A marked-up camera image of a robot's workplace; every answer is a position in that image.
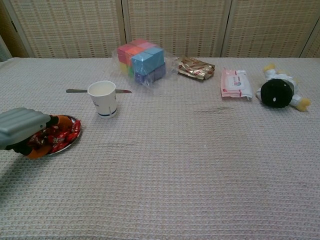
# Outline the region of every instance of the puzzle cube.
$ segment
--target puzzle cube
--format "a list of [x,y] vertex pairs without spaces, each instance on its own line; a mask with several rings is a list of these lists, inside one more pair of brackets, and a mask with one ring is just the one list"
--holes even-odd
[[128,74],[128,66],[123,62],[119,62],[120,70],[123,74]]
[[126,51],[133,48],[134,46],[131,44],[125,44],[116,49],[118,53],[119,62],[127,64]]
[[138,84],[151,84],[155,81],[155,71],[152,71],[146,75],[136,72],[134,74],[134,81]]
[[132,68],[134,73],[141,74],[143,76],[151,73],[155,69],[155,56],[140,52],[131,58]]
[[133,46],[132,48],[128,49],[127,51],[125,51],[125,60],[126,60],[126,64],[128,66],[132,65],[131,62],[131,58],[135,55],[137,55],[138,53],[143,52],[144,49],[138,46]]
[[152,66],[153,70],[162,66],[165,63],[164,50],[159,47],[151,47],[144,50],[145,53],[153,56]]
[[147,43],[147,41],[144,40],[144,39],[141,39],[141,38],[138,38],[138,39],[133,40],[132,42],[130,42],[131,45],[135,45],[135,46],[138,46],[138,47],[139,47],[140,44],[144,44],[144,43]]
[[164,63],[160,67],[156,68],[153,72],[155,81],[163,78],[166,75],[166,64]]
[[153,43],[150,43],[150,42],[143,42],[139,45],[137,45],[139,48],[143,48],[143,49],[149,49],[149,48],[152,48],[152,47],[156,47],[157,45],[153,44]]
[[132,66],[128,66],[128,75],[129,77],[133,78],[134,77],[134,69],[132,68]]

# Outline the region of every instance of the textured fabric tablecloth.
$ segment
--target textured fabric tablecloth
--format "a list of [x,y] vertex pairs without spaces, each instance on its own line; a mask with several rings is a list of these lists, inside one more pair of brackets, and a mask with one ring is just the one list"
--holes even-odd
[[[320,59],[200,58],[200,83],[136,87],[111,59],[13,58],[0,63],[0,112],[26,107],[82,121],[61,154],[0,151],[3,239],[320,239]],[[246,70],[255,92],[274,62],[299,80],[308,112],[254,97],[222,100],[222,67]],[[85,93],[111,80],[118,113],[101,119]]]

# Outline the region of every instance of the paper cup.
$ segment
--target paper cup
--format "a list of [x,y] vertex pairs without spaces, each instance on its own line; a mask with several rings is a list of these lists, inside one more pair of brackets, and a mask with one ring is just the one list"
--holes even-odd
[[97,81],[91,84],[88,94],[101,118],[109,119],[117,114],[116,85],[112,81]]

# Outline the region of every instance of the blue cube block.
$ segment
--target blue cube block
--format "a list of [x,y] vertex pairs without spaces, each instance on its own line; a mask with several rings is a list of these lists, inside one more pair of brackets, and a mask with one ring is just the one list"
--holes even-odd
[[163,49],[159,47],[150,47],[144,50],[144,52],[147,54],[151,54],[153,56],[152,64],[154,66],[154,69],[162,66],[165,63],[165,56],[164,56]]
[[134,81],[138,84],[150,85],[155,81],[155,71],[142,75],[139,73],[134,74]]
[[131,57],[133,72],[143,76],[151,73],[156,69],[154,58],[153,55],[146,52],[140,52],[134,55]]
[[156,70],[154,70],[154,80],[158,80],[163,78],[166,75],[166,64],[164,63],[160,67],[158,67]]

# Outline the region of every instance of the pink wet wipes pack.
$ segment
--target pink wet wipes pack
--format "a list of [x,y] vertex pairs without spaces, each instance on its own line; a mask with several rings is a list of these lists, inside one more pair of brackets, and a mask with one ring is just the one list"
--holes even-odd
[[253,92],[245,70],[227,70],[221,73],[222,97],[252,99]]

